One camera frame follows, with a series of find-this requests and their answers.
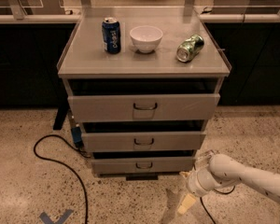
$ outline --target can lid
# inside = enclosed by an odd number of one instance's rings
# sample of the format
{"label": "can lid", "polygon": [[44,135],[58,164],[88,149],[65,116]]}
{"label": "can lid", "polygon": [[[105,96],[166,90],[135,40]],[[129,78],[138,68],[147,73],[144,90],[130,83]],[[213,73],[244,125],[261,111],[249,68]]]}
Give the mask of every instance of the can lid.
{"label": "can lid", "polygon": [[189,51],[184,48],[179,48],[176,52],[176,56],[180,62],[185,63],[189,60]]}
{"label": "can lid", "polygon": [[118,22],[118,20],[116,18],[107,17],[107,18],[105,18],[105,22],[106,23],[116,23],[116,22]]}

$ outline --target drawer handle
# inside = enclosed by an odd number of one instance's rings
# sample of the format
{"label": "drawer handle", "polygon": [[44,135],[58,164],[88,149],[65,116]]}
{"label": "drawer handle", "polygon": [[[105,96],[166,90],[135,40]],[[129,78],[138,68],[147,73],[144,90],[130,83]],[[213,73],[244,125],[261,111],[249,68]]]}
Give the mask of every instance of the drawer handle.
{"label": "drawer handle", "polygon": [[136,138],[134,138],[133,142],[138,146],[151,146],[155,142],[155,140],[152,138],[150,142],[138,142]]}
{"label": "drawer handle", "polygon": [[138,169],[149,169],[149,168],[152,168],[152,162],[146,166],[141,166],[141,164],[136,164],[136,168]]}
{"label": "drawer handle", "polygon": [[155,110],[158,107],[158,103],[155,103],[154,106],[139,106],[133,103],[133,108],[137,110]]}

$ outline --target blue can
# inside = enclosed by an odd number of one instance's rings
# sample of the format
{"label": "blue can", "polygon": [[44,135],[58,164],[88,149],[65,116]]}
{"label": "blue can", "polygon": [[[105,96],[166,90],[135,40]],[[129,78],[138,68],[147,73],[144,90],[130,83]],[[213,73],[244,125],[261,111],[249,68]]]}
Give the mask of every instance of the blue can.
{"label": "blue can", "polygon": [[102,23],[104,49],[116,54],[121,50],[120,44],[120,25],[116,18],[105,18]]}

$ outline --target cabinet top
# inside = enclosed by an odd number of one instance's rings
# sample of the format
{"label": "cabinet top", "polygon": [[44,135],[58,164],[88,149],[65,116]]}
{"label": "cabinet top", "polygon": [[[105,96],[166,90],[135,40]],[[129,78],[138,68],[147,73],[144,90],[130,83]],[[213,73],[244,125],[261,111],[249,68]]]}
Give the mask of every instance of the cabinet top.
{"label": "cabinet top", "polygon": [[[120,22],[121,52],[104,51],[102,21],[116,17]],[[163,31],[154,52],[142,54],[133,46],[130,31],[153,25]],[[177,47],[198,34],[204,47],[189,63],[176,58]],[[59,76],[85,77],[225,77],[229,68],[209,34],[190,7],[90,7],[65,51]]]}

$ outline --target black cabinet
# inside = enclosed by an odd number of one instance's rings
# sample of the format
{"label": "black cabinet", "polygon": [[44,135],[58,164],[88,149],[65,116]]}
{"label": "black cabinet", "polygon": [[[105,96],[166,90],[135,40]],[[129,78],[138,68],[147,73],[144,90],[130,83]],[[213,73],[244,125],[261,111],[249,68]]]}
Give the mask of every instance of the black cabinet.
{"label": "black cabinet", "polygon": [[0,106],[57,106],[57,62],[74,24],[0,24]]}
{"label": "black cabinet", "polygon": [[280,105],[280,23],[207,23],[231,63],[221,105]]}

